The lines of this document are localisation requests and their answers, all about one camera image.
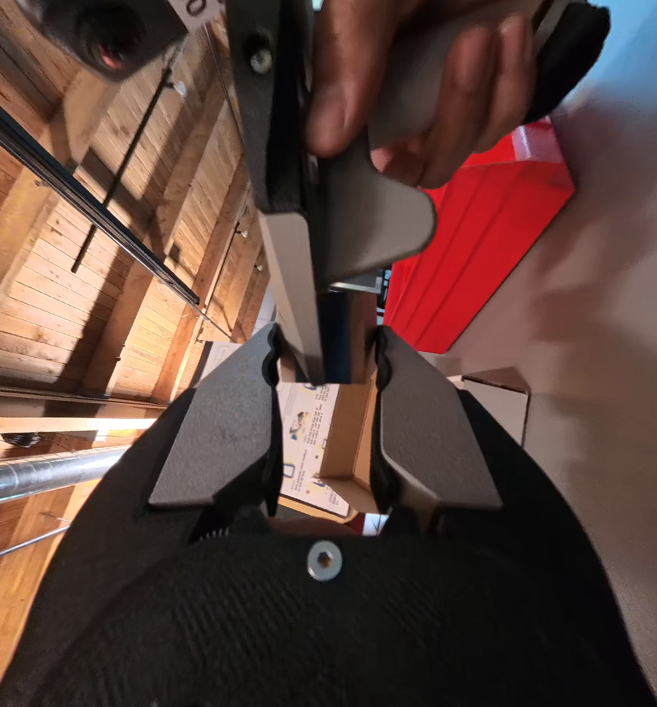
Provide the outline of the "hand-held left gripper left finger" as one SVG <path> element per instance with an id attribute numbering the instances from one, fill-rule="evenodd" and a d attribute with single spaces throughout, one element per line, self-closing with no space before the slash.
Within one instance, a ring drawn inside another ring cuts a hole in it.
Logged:
<path id="1" fill-rule="evenodd" d="M 198 384 L 151 506 L 231 514 L 265 504 L 268 514 L 276 513 L 282 484 L 280 344 L 278 326 L 268 324 Z"/>

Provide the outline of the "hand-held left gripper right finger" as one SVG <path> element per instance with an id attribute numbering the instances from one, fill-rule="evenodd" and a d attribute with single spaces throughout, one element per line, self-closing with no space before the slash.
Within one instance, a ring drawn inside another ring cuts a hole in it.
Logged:
<path id="1" fill-rule="evenodd" d="M 458 388 L 390 327 L 376 329 L 374 353 L 369 483 L 378 510 L 499 510 Z"/>

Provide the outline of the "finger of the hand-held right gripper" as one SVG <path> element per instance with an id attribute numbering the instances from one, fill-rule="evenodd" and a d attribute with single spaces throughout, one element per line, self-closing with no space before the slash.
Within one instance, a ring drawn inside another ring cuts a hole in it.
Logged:
<path id="1" fill-rule="evenodd" d="M 259 213 L 258 218 L 282 337 L 282 360 L 310 384 L 324 384 L 308 224 L 298 213 Z"/>

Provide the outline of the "white cardboard mailer box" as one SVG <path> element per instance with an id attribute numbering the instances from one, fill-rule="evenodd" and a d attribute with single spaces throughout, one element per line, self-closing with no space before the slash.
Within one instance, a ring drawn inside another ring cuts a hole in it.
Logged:
<path id="1" fill-rule="evenodd" d="M 388 512 L 378 510 L 369 483 L 371 432 L 377 397 L 376 369 L 375 364 L 373 375 L 364 384 L 339 385 L 320 473 L 320 478 L 348 503 L 350 511 L 365 514 Z M 506 368 L 447 379 L 458 388 L 464 409 L 465 398 L 469 394 L 495 421 L 497 429 L 507 433 L 518 446 L 522 446 L 530 394 L 527 384 L 515 369 Z M 490 440 L 479 441 L 476 423 L 469 422 L 485 458 L 486 446 Z M 415 512 L 431 517 L 437 511 Z"/>

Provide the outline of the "red plastic bin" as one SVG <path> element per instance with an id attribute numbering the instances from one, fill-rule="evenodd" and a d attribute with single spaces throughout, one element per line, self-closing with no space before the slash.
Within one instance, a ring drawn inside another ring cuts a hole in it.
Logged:
<path id="1" fill-rule="evenodd" d="M 414 349 L 445 354 L 575 193 L 553 123 L 519 127 L 424 190 L 437 230 L 391 268 L 384 324 Z"/>

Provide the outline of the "person's left hand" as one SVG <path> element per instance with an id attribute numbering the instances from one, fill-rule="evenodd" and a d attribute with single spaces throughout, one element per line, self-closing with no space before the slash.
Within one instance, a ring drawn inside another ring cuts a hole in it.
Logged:
<path id="1" fill-rule="evenodd" d="M 299 517 L 288 520 L 271 517 L 268 525 L 276 535 L 287 537 L 356 537 L 357 533 L 349 525 L 316 517 Z"/>

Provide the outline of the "person's right hand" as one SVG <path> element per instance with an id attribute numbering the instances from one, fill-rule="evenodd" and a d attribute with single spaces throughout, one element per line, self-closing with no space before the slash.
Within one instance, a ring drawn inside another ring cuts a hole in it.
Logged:
<path id="1" fill-rule="evenodd" d="M 395 37 L 470 15 L 444 61 L 435 118 L 424 131 L 374 149 L 383 175 L 426 190 L 446 184 L 474 153 L 523 123 L 536 80 L 532 18 L 540 1 L 324 1 L 314 46 L 305 144 L 341 154 L 363 129 Z"/>

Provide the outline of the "black ceiling rod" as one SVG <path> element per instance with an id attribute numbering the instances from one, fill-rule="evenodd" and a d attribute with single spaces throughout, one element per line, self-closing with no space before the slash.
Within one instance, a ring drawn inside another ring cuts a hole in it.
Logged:
<path id="1" fill-rule="evenodd" d="M 136 132 L 134 133 L 134 136 L 123 156 L 123 159 L 121 161 L 120 166 L 118 167 L 110 186 L 108 187 L 105 197 L 103 199 L 102 205 L 103 208 L 108 208 L 115 196 L 116 191 L 120 187 L 122 183 L 122 178 L 125 175 L 125 172 L 132 160 L 132 157 L 134 156 L 134 153 L 139 145 L 139 142 L 141 141 L 141 137 L 147 128 L 147 124 L 149 123 L 154 110 L 156 109 L 156 106 L 158 102 L 161 99 L 161 96 L 163 95 L 164 91 L 170 87 L 171 85 L 171 76 L 173 75 L 173 70 L 174 70 L 174 64 L 176 62 L 176 59 L 178 58 L 178 51 L 175 51 L 172 55 L 171 58 L 167 61 L 164 70 L 161 74 L 161 77 L 159 79 L 159 82 L 156 86 L 156 90 L 150 100 L 150 102 L 147 105 L 147 109 L 143 114 L 143 117 L 141 121 L 139 122 L 139 126 L 137 127 Z M 78 251 L 78 254 L 76 255 L 73 265 L 71 266 L 71 273 L 77 274 L 79 268 L 81 267 L 85 256 L 91 246 L 91 243 L 97 233 L 98 227 L 95 223 L 91 223 L 88 232 L 85 236 L 84 242 Z"/>

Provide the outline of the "silver ventilation duct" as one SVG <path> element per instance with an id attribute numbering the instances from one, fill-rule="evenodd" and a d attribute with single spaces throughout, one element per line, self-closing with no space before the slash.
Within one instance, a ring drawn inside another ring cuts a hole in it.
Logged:
<path id="1" fill-rule="evenodd" d="M 129 446 L 0 460 L 0 503 L 98 481 Z"/>

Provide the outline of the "black metal rail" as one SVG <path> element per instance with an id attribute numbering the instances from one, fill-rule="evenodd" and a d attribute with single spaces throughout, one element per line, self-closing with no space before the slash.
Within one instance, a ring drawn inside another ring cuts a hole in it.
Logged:
<path id="1" fill-rule="evenodd" d="M 199 296 L 1 107 L 0 146 L 184 303 L 201 312 Z"/>

